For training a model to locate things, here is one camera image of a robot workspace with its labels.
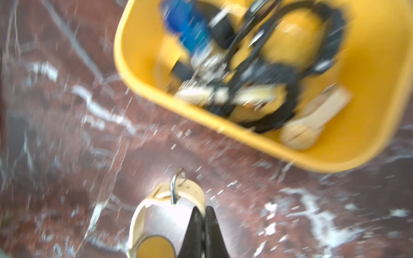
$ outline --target black strap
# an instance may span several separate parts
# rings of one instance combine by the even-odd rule
[[[259,14],[259,11],[263,9],[270,1],[273,1],[262,13]],[[282,0],[255,0],[248,8],[244,15],[244,23],[241,29],[238,31],[234,40],[228,48],[228,53],[225,57],[225,62],[227,63],[226,67],[229,70],[230,64],[233,56],[238,51],[238,47],[241,41],[251,32],[251,30],[259,24],[265,17],[267,17],[274,9],[280,6]]]
[[[296,68],[285,64],[275,63],[268,65],[267,67],[260,61],[256,61],[254,64],[255,60],[259,60],[259,53],[274,32],[278,22],[286,14],[299,8],[313,10],[321,17],[323,22],[328,23],[328,32],[325,35],[316,61],[301,73],[296,73]],[[221,107],[215,107],[214,110],[211,111],[215,114],[229,117],[235,108],[235,106],[230,103],[231,100],[234,98],[236,92],[246,84],[286,83],[286,100],[276,111],[259,120],[240,123],[240,125],[246,128],[254,128],[254,131],[257,133],[265,133],[270,130],[280,129],[282,125],[294,117],[294,110],[298,104],[299,97],[298,81],[309,75],[323,74],[332,67],[334,56],[338,53],[342,44],[344,26],[345,20],[341,11],[338,9],[333,9],[322,2],[315,3],[312,0],[304,0],[300,2],[293,2],[282,7],[257,30],[258,33],[263,31],[263,34],[254,42],[253,49],[249,56],[238,65],[234,76],[228,83],[228,102]],[[247,30],[241,32],[243,33],[241,35],[248,34]],[[239,44],[239,42],[234,40],[233,44]]]
[[[302,8],[310,9],[314,13],[316,13],[324,23],[327,23],[328,31],[325,34],[316,61],[299,75],[299,79],[303,79],[313,74],[323,74],[333,66],[334,56],[338,53],[339,48],[342,44],[344,37],[344,27],[346,25],[344,16],[339,9],[333,9],[326,3],[316,3],[312,0],[304,0],[288,4],[282,7],[273,15],[271,19],[260,26],[260,28],[257,30],[257,33],[264,31],[264,35],[266,35],[267,37],[261,36],[253,44],[254,48],[257,47],[261,49],[266,43],[269,36],[272,34],[277,23],[288,13]]]

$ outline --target wooden handle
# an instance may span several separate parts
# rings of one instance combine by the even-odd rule
[[[333,85],[310,101],[295,119],[281,129],[280,140],[296,150],[313,146],[324,125],[336,116],[351,100],[352,94],[345,87]]]

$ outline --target metal hook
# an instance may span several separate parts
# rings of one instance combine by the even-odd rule
[[[178,201],[178,196],[176,195],[176,192],[175,192],[175,184],[176,184],[176,179],[178,178],[180,174],[182,174],[182,178],[186,180],[185,170],[183,168],[178,168],[178,170],[174,173],[169,183],[169,189],[171,189],[171,203],[172,204],[176,204],[176,202]]]

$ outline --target red marble floor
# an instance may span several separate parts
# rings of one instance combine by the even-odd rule
[[[297,169],[129,91],[112,57],[125,4],[0,1],[4,251],[125,257],[134,209],[182,166],[215,208],[233,258],[413,257],[413,102],[365,166]]]

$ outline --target yellow plastic tub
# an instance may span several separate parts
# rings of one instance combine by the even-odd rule
[[[214,0],[217,5],[221,0]],[[304,81],[302,102],[316,96],[333,77],[350,89],[351,103],[331,120],[318,142],[304,151],[287,148],[277,133],[258,135],[167,92],[168,74],[182,55],[167,35],[159,0],[129,0],[114,43],[117,69],[137,94],[215,131],[296,166],[318,172],[355,168],[372,159],[398,127],[413,71],[413,15],[408,0],[331,0],[351,18],[339,68]],[[242,10],[249,0],[236,0]]]

